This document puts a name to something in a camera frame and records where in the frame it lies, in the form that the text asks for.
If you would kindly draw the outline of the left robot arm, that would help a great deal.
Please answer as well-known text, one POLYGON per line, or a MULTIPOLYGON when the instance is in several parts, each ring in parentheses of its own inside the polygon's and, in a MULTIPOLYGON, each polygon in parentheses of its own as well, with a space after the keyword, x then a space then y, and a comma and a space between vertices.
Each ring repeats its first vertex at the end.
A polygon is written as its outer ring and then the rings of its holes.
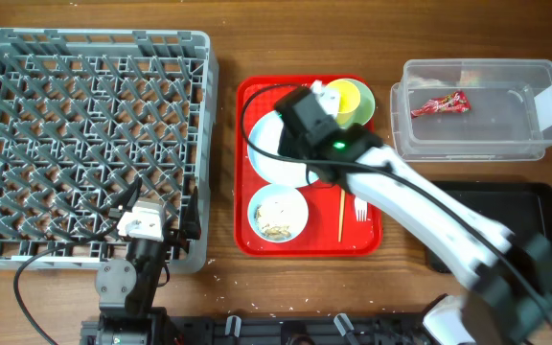
POLYGON ((113 229, 130 238, 126 256, 111 260, 98 270, 95 288, 99 294, 100 318, 96 334, 88 344, 182 344, 184 336, 167 310, 152 303, 161 286, 162 272, 168 272, 166 254, 187 239, 201 235, 198 190, 183 213, 175 236, 169 234, 167 204, 141 198, 142 179, 136 178, 108 210, 113 229))

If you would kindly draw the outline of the red strawberry wrapper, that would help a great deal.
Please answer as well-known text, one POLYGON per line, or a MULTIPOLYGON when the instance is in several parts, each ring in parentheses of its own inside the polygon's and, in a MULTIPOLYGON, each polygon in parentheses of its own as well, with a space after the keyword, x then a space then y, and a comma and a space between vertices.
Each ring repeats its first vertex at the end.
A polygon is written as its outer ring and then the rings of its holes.
POLYGON ((410 111, 412 118, 436 113, 465 113, 472 109, 470 101, 462 90, 454 91, 444 97, 428 100, 420 108, 410 111))

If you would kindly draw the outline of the light blue rice bowl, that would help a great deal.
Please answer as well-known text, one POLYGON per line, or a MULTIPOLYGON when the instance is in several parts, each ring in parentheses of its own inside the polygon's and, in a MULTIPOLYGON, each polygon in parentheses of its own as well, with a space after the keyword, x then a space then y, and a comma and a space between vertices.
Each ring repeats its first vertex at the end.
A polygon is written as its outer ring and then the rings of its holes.
POLYGON ((250 198, 246 214, 251 230, 260 239, 285 243, 304 232, 309 222, 310 209, 297 189, 268 184, 250 198))

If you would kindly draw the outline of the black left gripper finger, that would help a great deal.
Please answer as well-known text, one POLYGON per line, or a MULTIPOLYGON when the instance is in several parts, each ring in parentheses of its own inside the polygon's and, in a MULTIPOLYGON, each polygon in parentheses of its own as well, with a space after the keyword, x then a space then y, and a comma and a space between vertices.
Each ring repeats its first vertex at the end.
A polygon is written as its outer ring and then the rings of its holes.
POLYGON ((194 187, 184 215, 181 219, 181 233, 187 240, 199 240, 201 237, 197 187, 194 187))
POLYGON ((117 196, 108 210, 110 219, 120 219, 122 215, 130 211, 139 198, 143 181, 141 177, 136 177, 130 186, 117 196))

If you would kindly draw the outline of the rice food waste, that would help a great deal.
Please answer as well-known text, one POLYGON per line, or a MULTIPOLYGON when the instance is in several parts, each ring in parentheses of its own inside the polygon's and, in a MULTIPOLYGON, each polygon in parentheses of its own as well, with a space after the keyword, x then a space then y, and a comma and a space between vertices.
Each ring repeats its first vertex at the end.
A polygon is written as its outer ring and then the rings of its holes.
POLYGON ((287 209, 281 202, 260 205, 255 212, 255 222, 261 235, 268 240, 284 241, 291 237, 287 209))

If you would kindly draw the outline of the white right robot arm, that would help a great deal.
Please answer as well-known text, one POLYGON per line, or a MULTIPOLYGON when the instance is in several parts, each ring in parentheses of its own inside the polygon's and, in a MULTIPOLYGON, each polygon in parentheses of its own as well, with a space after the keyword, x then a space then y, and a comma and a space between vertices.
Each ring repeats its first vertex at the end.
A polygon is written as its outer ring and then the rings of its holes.
POLYGON ((542 323, 552 329, 552 248, 540 234, 520 237, 469 209, 408 166, 361 125, 341 128, 316 96, 299 86, 274 108, 302 162, 381 209, 428 247, 466 289, 445 322, 436 307, 425 327, 463 328, 477 344, 521 344, 542 323))

